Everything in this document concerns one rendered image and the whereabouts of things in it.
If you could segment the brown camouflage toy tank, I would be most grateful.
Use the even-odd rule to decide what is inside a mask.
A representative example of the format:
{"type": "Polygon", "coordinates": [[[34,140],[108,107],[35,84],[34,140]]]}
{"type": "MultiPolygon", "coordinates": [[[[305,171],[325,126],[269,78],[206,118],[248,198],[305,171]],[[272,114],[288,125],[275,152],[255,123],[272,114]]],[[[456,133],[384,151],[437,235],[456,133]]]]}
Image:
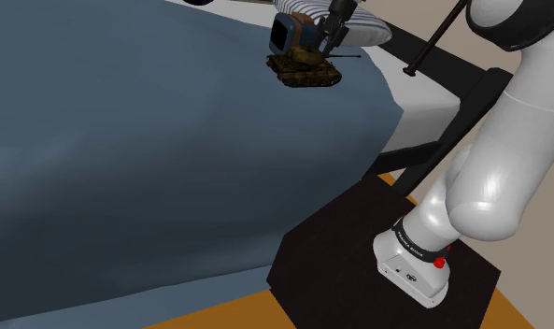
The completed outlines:
{"type": "Polygon", "coordinates": [[[269,44],[271,55],[266,65],[277,79],[291,88],[332,87],[342,79],[342,73],[328,61],[329,58],[347,58],[347,55],[324,55],[310,44],[290,45],[280,50],[273,42],[269,44]]]}

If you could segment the blue box with dark screen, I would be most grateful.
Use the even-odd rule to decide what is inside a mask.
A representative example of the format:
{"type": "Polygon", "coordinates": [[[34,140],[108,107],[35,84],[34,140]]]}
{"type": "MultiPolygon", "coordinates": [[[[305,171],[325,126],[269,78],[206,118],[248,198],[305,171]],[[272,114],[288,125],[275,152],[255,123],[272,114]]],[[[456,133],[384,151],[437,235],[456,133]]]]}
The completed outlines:
{"type": "Polygon", "coordinates": [[[289,48],[308,44],[318,46],[318,26],[308,15],[279,12],[271,28],[269,49],[275,55],[285,55],[289,48]]]}

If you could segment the black pole with foot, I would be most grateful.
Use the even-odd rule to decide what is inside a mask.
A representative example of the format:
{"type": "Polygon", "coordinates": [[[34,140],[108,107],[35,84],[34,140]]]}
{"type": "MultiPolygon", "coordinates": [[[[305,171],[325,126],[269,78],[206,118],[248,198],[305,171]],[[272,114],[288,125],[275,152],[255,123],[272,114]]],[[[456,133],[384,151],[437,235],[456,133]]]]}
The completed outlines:
{"type": "Polygon", "coordinates": [[[435,47],[438,40],[444,35],[446,30],[451,26],[451,24],[456,20],[460,15],[463,9],[467,6],[470,0],[459,0],[453,9],[450,10],[448,15],[444,18],[438,28],[435,30],[433,35],[425,43],[424,47],[415,57],[415,59],[406,67],[403,68],[403,72],[410,77],[414,77],[418,71],[420,65],[428,56],[430,51],[435,47]]]}

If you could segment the bed with blue blanket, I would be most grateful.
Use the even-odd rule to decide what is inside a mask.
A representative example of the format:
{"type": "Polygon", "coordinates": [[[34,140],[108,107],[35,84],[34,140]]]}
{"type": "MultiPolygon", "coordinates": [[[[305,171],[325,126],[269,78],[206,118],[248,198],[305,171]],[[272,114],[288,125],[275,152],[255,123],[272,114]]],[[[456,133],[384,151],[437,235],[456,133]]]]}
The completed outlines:
{"type": "Polygon", "coordinates": [[[285,87],[272,17],[0,0],[0,329],[140,329],[263,291],[287,231],[459,115],[454,83],[385,48],[285,87]]]}

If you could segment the black robot stand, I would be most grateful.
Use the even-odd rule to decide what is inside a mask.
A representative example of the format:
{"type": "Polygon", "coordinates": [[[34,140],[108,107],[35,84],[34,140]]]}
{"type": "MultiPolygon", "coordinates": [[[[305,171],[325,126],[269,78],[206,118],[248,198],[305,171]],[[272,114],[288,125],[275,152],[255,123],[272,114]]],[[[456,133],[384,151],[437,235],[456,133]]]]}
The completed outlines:
{"type": "Polygon", "coordinates": [[[283,237],[267,281],[297,329],[503,329],[500,272],[461,241],[436,308],[378,273],[375,235],[412,207],[381,178],[362,179],[283,237]]]}

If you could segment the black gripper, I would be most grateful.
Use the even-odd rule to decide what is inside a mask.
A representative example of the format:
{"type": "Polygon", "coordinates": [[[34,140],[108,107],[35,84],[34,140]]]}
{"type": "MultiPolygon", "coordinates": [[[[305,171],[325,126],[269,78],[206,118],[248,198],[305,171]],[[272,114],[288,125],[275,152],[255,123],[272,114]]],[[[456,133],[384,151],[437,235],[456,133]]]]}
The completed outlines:
{"type": "Polygon", "coordinates": [[[338,47],[348,33],[348,28],[343,22],[348,21],[354,13],[358,3],[355,0],[332,0],[329,5],[329,16],[320,17],[317,28],[315,45],[321,47],[326,44],[322,50],[324,55],[338,47]]]}

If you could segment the striped white pillow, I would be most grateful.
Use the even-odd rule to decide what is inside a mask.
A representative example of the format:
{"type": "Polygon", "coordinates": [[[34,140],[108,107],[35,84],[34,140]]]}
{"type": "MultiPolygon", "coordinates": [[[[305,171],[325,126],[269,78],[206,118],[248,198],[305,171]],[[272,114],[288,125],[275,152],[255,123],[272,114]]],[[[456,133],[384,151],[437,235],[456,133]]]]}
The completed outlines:
{"type": "MultiPolygon", "coordinates": [[[[309,16],[314,22],[329,15],[329,6],[333,0],[273,0],[278,12],[291,14],[299,12],[309,16]]],[[[347,47],[372,47],[389,41],[392,37],[390,27],[367,9],[357,6],[345,23],[348,33],[341,42],[347,47]]]]}

